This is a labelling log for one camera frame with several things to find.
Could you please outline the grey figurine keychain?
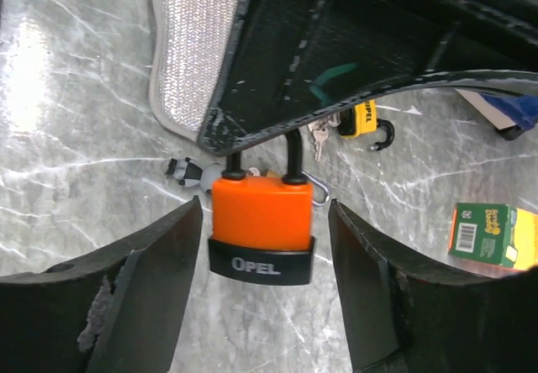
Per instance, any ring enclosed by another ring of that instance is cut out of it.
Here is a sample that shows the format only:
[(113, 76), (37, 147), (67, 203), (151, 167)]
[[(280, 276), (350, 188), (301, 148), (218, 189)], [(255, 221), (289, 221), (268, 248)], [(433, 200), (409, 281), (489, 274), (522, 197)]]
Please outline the grey figurine keychain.
[(185, 157), (184, 159), (171, 158), (165, 175), (176, 180), (181, 187), (198, 187), (209, 195), (213, 184), (222, 176), (223, 171), (224, 165), (220, 163), (200, 166), (190, 157)]

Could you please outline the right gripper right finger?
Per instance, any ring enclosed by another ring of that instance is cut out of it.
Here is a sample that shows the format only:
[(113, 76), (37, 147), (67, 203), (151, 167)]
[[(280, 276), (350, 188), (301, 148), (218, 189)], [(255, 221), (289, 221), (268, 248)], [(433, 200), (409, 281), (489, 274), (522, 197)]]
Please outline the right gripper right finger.
[(329, 225), (353, 371), (536, 371), (536, 270), (496, 279), (457, 269), (338, 201)]

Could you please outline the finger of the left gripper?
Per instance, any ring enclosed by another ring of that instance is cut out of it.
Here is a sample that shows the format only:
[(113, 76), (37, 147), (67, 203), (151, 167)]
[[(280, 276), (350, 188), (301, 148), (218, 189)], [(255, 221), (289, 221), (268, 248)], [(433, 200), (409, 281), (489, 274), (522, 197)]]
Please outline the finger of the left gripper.
[(198, 145), (225, 156), (356, 103), (537, 93), (537, 0), (239, 0)]

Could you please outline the orange black padlock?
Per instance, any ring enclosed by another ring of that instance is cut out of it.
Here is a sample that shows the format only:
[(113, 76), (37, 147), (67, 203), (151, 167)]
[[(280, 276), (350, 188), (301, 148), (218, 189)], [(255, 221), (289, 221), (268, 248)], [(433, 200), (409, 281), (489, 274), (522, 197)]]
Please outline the orange black padlock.
[(249, 176), (239, 152), (227, 157), (211, 192), (211, 272), (267, 286), (310, 283), (314, 187), (303, 172), (300, 132), (288, 132), (286, 140), (287, 171), (282, 177)]

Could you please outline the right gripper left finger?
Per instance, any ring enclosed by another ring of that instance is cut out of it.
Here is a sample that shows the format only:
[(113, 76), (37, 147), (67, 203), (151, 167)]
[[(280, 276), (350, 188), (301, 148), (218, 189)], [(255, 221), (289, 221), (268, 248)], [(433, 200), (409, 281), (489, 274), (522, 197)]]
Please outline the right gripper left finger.
[(169, 371), (202, 224), (193, 199), (91, 253), (3, 276), (2, 371)]

